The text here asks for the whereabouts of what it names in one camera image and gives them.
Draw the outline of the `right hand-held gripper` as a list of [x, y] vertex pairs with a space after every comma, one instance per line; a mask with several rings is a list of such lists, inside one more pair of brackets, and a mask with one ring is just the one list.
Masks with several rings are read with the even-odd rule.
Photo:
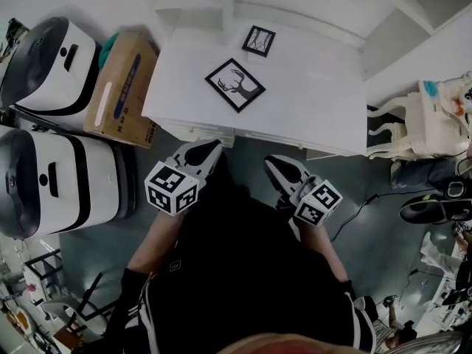
[[264, 170], [274, 188], [283, 195], [276, 209], [294, 223], [320, 227], [343, 200], [328, 180], [310, 175], [296, 159], [270, 155], [264, 159]]

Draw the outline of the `person's right forearm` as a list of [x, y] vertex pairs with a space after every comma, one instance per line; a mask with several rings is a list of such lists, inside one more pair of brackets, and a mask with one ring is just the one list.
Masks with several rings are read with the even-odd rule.
[[322, 254], [335, 277], [340, 282], [347, 282], [349, 280], [347, 271], [333, 248], [326, 228], [323, 225], [312, 226], [300, 220], [296, 221], [296, 226], [299, 229], [301, 242], [309, 249]]

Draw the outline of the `white cloth bundle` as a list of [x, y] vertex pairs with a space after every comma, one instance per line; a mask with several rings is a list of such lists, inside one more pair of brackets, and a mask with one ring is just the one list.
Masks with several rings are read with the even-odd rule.
[[438, 248], [431, 241], [431, 233], [427, 232], [423, 236], [423, 241], [420, 248], [422, 254], [422, 261], [430, 266], [437, 267], [443, 270], [444, 273], [456, 276], [462, 260], [458, 257], [443, 254], [439, 252]]

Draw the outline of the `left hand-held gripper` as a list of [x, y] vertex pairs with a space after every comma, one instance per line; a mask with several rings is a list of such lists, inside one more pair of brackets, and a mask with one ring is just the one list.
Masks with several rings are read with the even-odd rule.
[[219, 139], [202, 139], [182, 145], [173, 157], [159, 161], [145, 178], [147, 202], [173, 217], [182, 213], [197, 202], [204, 186], [197, 177], [207, 178], [222, 152]]

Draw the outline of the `black wheeled machine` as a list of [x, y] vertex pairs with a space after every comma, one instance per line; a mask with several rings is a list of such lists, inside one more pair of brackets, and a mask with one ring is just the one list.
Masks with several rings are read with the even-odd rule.
[[454, 178], [432, 194], [417, 196], [399, 210], [412, 224], [440, 224], [472, 220], [472, 179]]

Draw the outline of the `person's black clothing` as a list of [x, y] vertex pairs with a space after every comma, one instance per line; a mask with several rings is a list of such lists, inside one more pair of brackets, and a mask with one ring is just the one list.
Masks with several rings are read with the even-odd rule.
[[105, 354], [373, 354], [351, 283], [221, 159], [156, 273], [127, 269]]

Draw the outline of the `white desk with drawers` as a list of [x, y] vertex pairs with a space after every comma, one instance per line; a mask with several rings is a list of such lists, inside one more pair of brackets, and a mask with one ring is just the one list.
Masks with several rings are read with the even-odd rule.
[[[143, 113], [182, 141], [236, 136], [354, 156], [367, 146], [367, 107], [426, 76], [415, 60], [472, 0], [233, 0], [226, 44], [161, 42]], [[276, 33], [266, 58], [242, 50], [251, 27]], [[234, 58], [265, 92], [237, 113], [205, 81]]]

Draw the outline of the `person's left forearm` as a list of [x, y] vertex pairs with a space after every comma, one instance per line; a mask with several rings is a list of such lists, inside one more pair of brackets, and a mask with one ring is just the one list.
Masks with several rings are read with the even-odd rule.
[[156, 273], [175, 247], [184, 217], [183, 212], [176, 216], [159, 212], [127, 269], [140, 274]]

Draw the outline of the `white and black mobile robot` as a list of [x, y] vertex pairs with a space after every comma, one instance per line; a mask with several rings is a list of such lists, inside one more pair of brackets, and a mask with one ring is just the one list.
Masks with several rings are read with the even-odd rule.
[[63, 16], [42, 21], [18, 45], [0, 86], [0, 102], [60, 117], [84, 111], [99, 74], [102, 47]]
[[0, 232], [29, 237], [130, 216], [133, 155], [105, 140], [11, 129], [0, 136]]

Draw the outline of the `brown cardboard box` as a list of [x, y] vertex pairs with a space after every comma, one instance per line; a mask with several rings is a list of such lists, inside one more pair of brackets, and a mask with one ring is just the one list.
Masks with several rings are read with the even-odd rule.
[[156, 123], [142, 112], [158, 56], [143, 32], [118, 34], [88, 104], [86, 133], [152, 147]]

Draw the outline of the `green round object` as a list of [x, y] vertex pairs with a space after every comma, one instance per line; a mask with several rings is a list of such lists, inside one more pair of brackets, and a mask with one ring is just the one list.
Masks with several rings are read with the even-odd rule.
[[102, 49], [100, 50], [99, 54], [99, 60], [98, 60], [98, 66], [99, 69], [102, 69], [105, 65], [105, 62], [107, 61], [108, 56], [110, 55], [110, 52], [114, 46], [114, 43], [116, 39], [118, 38], [119, 33], [116, 32], [113, 34], [103, 45]]

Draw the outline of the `white chair with black legs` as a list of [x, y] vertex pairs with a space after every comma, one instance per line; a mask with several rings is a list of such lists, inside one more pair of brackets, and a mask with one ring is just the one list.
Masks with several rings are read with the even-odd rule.
[[103, 274], [99, 273], [81, 298], [62, 296], [44, 302], [41, 309], [52, 317], [59, 318], [71, 333], [89, 330], [96, 336], [102, 336], [108, 326], [108, 317], [112, 314], [112, 310], [117, 303], [115, 300], [101, 308], [97, 308], [91, 302], [91, 296], [102, 277]]

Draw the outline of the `blue grey cloth bundle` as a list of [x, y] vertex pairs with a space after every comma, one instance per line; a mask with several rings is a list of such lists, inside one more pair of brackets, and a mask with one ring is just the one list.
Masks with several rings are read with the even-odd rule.
[[456, 175], [453, 159], [397, 160], [390, 167], [390, 187], [394, 190], [432, 189]]

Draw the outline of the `small black branch picture frame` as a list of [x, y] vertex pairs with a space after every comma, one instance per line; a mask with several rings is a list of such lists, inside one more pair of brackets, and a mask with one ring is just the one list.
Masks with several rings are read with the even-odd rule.
[[276, 33], [253, 25], [243, 43], [242, 50], [266, 58]]

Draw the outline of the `deer picture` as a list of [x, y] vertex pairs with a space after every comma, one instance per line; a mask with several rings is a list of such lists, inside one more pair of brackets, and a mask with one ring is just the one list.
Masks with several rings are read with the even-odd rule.
[[234, 58], [220, 65], [204, 79], [237, 113], [266, 91]]

